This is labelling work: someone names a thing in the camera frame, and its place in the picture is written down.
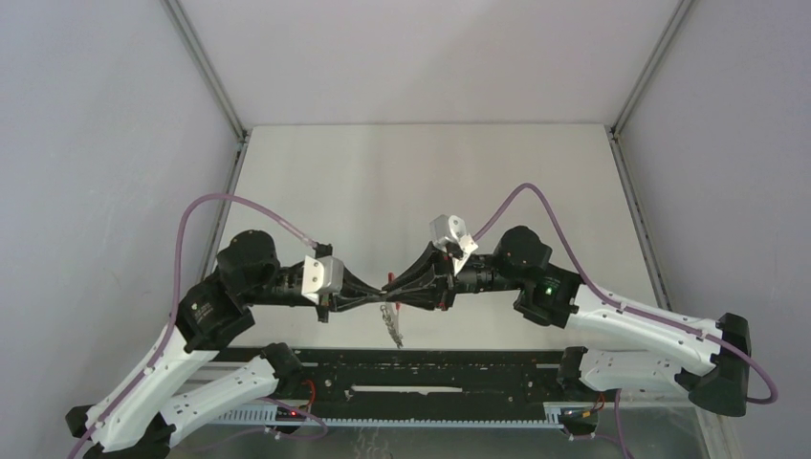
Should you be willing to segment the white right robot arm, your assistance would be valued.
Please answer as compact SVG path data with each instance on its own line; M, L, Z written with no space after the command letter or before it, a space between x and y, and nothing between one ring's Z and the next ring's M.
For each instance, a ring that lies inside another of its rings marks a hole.
M751 355L748 321L679 316L645 304L597 295L578 274L550 263L552 250L525 226L507 230L491 254L476 255L469 236L431 242L383 288L388 301L447 310L457 295L516 291L516 311L540 326L604 332L629 352L569 348L556 375L559 393L579 400L591 390L674 389L712 413L747 410Z

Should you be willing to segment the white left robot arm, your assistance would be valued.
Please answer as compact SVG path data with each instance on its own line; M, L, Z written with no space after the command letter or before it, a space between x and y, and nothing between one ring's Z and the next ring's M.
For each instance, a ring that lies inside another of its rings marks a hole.
M87 458L165 458L194 430L249 401L291 398L303 367L285 343L271 343L237 370L202 387L178 389L254 326L254 305L314 306L322 314L376 302L382 291L357 279L318 246L316 257L280 265L262 230L237 234L217 255L213 273L178 296L170 320L147 355L108 396L66 415Z

